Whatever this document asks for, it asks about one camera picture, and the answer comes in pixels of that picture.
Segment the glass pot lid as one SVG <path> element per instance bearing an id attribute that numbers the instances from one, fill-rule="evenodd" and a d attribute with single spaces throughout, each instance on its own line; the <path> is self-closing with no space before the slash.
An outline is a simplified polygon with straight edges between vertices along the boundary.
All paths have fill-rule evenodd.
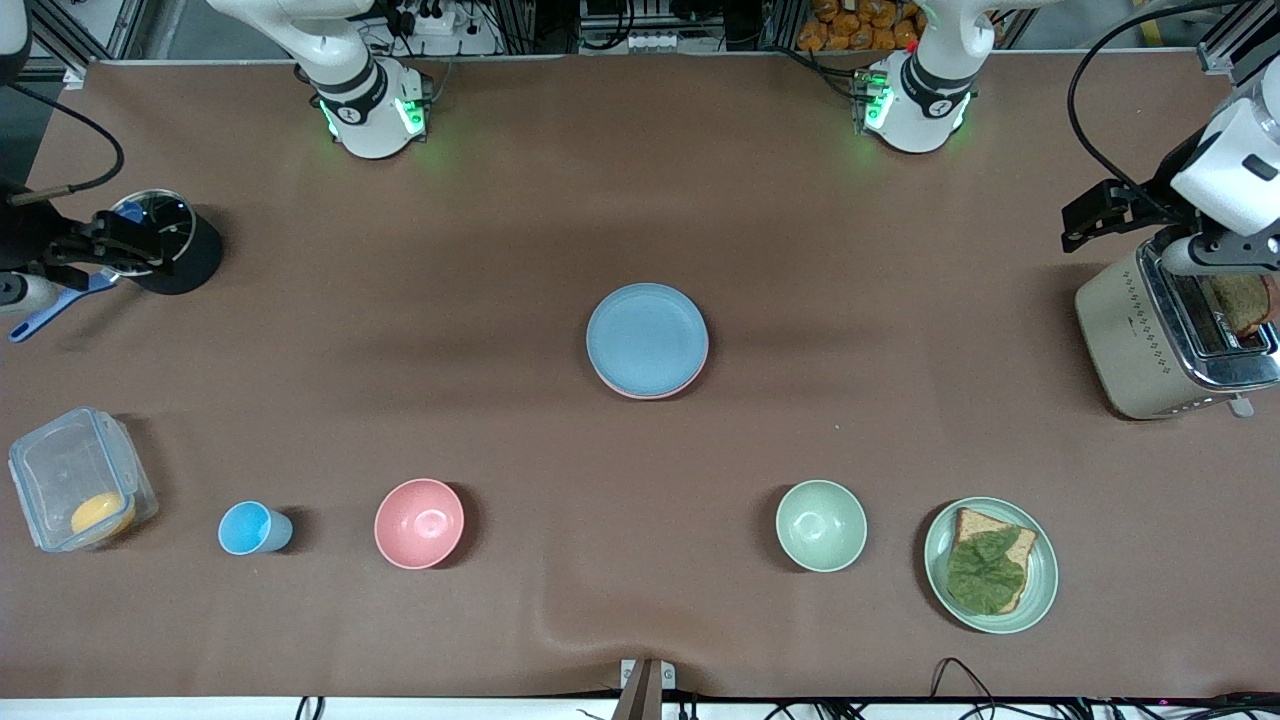
<path id="1" fill-rule="evenodd" d="M 160 245 L 137 249 L 160 251 L 175 275 L 189 274 L 188 266 L 198 256 L 198 218 L 183 196 L 170 190 L 141 190 L 114 202 L 110 211 L 154 229 Z"/>

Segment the pink plate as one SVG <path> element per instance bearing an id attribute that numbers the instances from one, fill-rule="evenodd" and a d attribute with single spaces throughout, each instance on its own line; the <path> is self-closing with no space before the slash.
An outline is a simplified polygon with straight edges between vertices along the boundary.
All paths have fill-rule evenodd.
<path id="1" fill-rule="evenodd" d="M 588 359 L 605 388 L 625 398 L 657 401 L 675 398 L 691 388 L 710 361 L 710 347 L 644 359 L 589 352 Z"/>

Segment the brown table mat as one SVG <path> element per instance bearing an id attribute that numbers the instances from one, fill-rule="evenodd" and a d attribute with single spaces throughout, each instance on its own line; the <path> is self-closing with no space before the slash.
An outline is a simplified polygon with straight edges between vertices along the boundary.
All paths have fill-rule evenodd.
<path id="1" fill-rule="evenodd" d="M 641 656 L 721 697 L 920 696 L 945 657 L 1004 696 L 1280 692 L 1280 392 L 1108 409 L 1074 296 L 1135 238 L 1060 250 L 1101 176 L 1075 63 L 991 59 L 959 133 L 904 156 L 781 56 L 468 61 L 381 161 L 288 65 L 95 67 L 64 101 L 127 163 L 61 210 L 173 190 L 227 255 L 193 293 L 0 336 L 0 697 L 567 694 Z M 590 368 L 589 316 L 635 283 L 710 333 L 675 398 Z M 77 407 L 125 425 L 157 512 L 49 553 L 8 457 Z M 372 527 L 419 478 L 465 529 L 404 570 Z M 867 511 L 842 571 L 777 539 L 814 478 Z M 925 579 L 929 520 L 975 496 L 1055 548 L 1028 630 Z M 244 501 L 292 520 L 283 550 L 221 550 Z"/>

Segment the orange round food piece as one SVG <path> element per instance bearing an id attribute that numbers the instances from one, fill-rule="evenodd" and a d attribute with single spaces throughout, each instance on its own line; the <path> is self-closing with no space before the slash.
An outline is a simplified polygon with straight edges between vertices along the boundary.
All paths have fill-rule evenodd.
<path id="1" fill-rule="evenodd" d="M 70 518 L 70 528 L 77 536 L 93 533 L 110 537 L 134 521 L 136 507 L 132 497 L 104 492 L 83 501 Z"/>

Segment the pink bowl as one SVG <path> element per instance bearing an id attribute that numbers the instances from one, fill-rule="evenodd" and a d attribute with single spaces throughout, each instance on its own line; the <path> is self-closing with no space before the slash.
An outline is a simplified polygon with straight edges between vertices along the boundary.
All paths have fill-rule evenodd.
<path id="1" fill-rule="evenodd" d="M 465 510 L 447 483 L 419 478 L 392 489 L 375 514 L 372 536 L 381 556 L 404 570 L 444 562 L 461 542 Z"/>

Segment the green bowl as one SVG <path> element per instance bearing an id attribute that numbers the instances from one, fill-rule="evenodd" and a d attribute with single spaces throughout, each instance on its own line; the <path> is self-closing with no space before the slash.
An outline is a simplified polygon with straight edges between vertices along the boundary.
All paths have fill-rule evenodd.
<path id="1" fill-rule="evenodd" d="M 863 555 L 867 511 L 849 488 L 814 478 L 785 492 L 774 511 L 780 547 L 806 571 L 842 571 Z"/>

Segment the brown bread slice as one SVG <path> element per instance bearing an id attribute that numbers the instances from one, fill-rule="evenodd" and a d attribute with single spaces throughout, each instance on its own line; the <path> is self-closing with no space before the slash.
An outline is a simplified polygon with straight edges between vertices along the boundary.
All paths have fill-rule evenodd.
<path id="1" fill-rule="evenodd" d="M 998 530 L 1009 527 L 1016 527 L 1021 530 L 1019 541 L 1010 548 L 1007 556 L 1027 570 L 1027 583 L 1018 592 L 1012 602 L 1004 609 L 1004 612 L 998 615 L 1011 614 L 1018 607 L 1021 594 L 1029 583 L 1030 553 L 1036 548 L 1036 542 L 1039 539 L 1039 536 L 1029 528 L 1019 527 L 1010 521 L 1002 521 L 972 509 L 960 509 L 957 512 L 955 537 L 951 547 L 952 550 L 956 543 L 974 536 L 975 533 Z"/>

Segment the clear plastic container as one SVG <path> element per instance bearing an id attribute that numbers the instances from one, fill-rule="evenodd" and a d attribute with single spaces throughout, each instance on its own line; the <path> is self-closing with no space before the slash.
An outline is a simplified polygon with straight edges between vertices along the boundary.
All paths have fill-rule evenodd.
<path id="1" fill-rule="evenodd" d="M 157 496 L 128 429 L 93 407 L 77 407 L 19 438 L 8 466 L 32 541 L 49 553 L 105 544 L 157 512 Z M 72 514 L 104 492 L 132 497 L 134 521 L 110 537 L 77 536 Z"/>

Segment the beige chrome toaster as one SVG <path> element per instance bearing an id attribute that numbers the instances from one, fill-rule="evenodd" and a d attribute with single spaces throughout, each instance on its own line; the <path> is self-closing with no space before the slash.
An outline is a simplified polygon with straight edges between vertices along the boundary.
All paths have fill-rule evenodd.
<path id="1" fill-rule="evenodd" d="M 1208 277 L 1180 274 L 1161 232 L 1075 296 L 1092 363 L 1112 407 L 1134 420 L 1225 406 L 1249 418 L 1251 395 L 1280 387 L 1280 319 L 1236 338 Z"/>

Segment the brown toast slice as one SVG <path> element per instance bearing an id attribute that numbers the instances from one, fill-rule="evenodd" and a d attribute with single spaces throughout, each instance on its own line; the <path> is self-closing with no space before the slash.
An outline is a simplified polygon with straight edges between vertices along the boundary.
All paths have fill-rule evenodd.
<path id="1" fill-rule="evenodd" d="M 1210 275 L 1208 283 L 1236 338 L 1280 319 L 1280 281 L 1275 274 L 1219 274 Z"/>

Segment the blue plate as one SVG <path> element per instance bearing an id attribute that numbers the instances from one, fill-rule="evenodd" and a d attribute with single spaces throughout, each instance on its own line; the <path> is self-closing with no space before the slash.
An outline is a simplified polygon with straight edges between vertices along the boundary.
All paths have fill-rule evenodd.
<path id="1" fill-rule="evenodd" d="M 710 333 L 696 304 L 659 283 L 635 283 L 607 295 L 593 310 L 585 332 L 591 354 L 640 359 L 710 347 Z"/>

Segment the green plate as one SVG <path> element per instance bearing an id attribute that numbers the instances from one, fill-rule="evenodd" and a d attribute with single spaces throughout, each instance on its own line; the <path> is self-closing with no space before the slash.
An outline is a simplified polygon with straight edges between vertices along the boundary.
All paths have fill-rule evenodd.
<path id="1" fill-rule="evenodd" d="M 1028 587 L 1011 614 L 984 616 L 968 612 L 959 607 L 947 592 L 946 564 L 960 509 L 972 509 L 1029 528 L 1039 536 L 1030 553 Z M 925 579 L 941 606 L 961 624 L 988 634 L 1010 635 L 1030 629 L 1050 611 L 1059 591 L 1057 556 L 1043 527 L 1030 514 L 1002 498 L 980 496 L 961 498 L 936 512 L 923 536 L 922 560 Z"/>

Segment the green lettuce leaf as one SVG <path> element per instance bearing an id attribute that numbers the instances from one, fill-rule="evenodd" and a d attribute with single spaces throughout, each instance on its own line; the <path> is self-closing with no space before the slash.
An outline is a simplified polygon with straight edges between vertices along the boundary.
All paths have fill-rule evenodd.
<path id="1" fill-rule="evenodd" d="M 978 615 L 998 615 L 1027 583 L 1027 570 L 1009 557 L 1021 530 L 984 530 L 956 543 L 947 560 L 947 592 Z"/>

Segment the blue cup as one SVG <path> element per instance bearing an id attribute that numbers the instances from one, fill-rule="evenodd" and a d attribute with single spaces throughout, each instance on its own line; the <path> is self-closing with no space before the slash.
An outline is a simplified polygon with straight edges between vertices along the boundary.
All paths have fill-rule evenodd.
<path id="1" fill-rule="evenodd" d="M 280 551 L 292 536 L 293 524 L 288 516 L 256 501 L 233 505 L 218 525 L 218 543 L 233 556 Z"/>

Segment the orange snack pile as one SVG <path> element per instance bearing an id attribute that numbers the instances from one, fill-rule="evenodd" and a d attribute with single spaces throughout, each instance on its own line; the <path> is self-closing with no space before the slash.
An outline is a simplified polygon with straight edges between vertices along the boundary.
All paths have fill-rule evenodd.
<path id="1" fill-rule="evenodd" d="M 801 53 L 913 50 L 928 24 L 910 0 L 810 0 L 795 37 Z"/>

